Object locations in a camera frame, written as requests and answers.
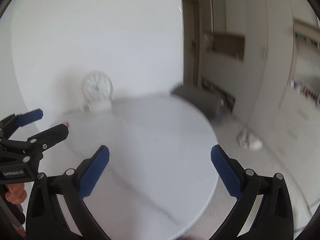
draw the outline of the blue gripper pad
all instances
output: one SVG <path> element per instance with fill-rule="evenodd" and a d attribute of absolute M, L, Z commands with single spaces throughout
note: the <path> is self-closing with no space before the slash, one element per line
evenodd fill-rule
<path fill-rule="evenodd" d="M 78 195 L 81 199 L 90 196 L 102 172 L 107 166 L 110 159 L 108 147 L 101 146 L 93 158 L 94 160 L 80 178 Z"/>
<path fill-rule="evenodd" d="M 224 186 L 228 190 L 229 195 L 232 197 L 236 197 L 238 200 L 242 194 L 241 181 L 236 172 L 229 164 L 228 159 L 229 157 L 219 145 L 215 145 L 212 147 L 211 161 L 216 168 Z"/>
<path fill-rule="evenodd" d="M 43 112 L 41 109 L 36 109 L 31 112 L 18 115 L 18 118 L 16 120 L 16 126 L 20 126 L 20 127 L 25 126 L 29 123 L 42 119 L 42 117 L 43 117 Z"/>

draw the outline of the clock face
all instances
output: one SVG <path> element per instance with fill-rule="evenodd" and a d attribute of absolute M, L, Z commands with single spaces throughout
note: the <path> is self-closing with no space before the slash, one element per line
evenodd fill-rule
<path fill-rule="evenodd" d="M 112 94 L 111 81 L 103 72 L 89 73 L 83 80 L 82 93 L 89 103 L 110 100 Z"/>

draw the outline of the floor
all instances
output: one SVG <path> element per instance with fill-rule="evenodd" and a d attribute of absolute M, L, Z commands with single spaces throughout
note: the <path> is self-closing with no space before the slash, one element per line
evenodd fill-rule
<path fill-rule="evenodd" d="M 244 126 L 236 119 L 229 119 L 223 124 L 213 124 L 212 126 L 220 146 L 229 157 L 237 159 L 244 169 L 251 168 L 257 174 L 263 176 L 273 176 L 276 172 L 283 174 L 292 202 L 295 236 L 297 236 L 302 228 L 308 223 L 311 216 L 301 192 L 295 182 L 288 175 L 285 168 L 278 163 L 274 155 L 265 149 L 265 147 L 258 151 L 240 148 L 236 137 Z M 258 211 L 261 199 L 261 196 L 257 197 L 252 212 L 241 230 L 240 235 L 250 229 L 253 219 Z M 204 240 L 209 239 L 225 220 L 235 202 L 236 199 L 229 196 L 226 188 L 219 178 L 217 188 L 207 209 L 198 222 L 185 234 L 185 236 L 194 236 Z"/>

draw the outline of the crumpled white object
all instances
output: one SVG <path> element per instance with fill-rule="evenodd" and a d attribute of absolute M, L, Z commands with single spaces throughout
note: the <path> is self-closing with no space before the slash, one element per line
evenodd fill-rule
<path fill-rule="evenodd" d="M 263 143 L 259 137 L 249 130 L 243 130 L 238 135 L 238 143 L 240 147 L 254 151 L 260 150 L 263 147 Z"/>

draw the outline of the white desk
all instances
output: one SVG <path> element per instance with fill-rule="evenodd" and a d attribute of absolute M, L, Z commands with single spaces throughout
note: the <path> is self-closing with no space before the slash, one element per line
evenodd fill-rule
<path fill-rule="evenodd" d="M 217 139 L 192 105 L 151 96 L 67 121 L 71 152 L 88 158 L 101 144 L 110 150 L 110 162 L 84 202 L 112 240 L 175 239 L 207 207 L 218 179 L 210 159 Z"/>

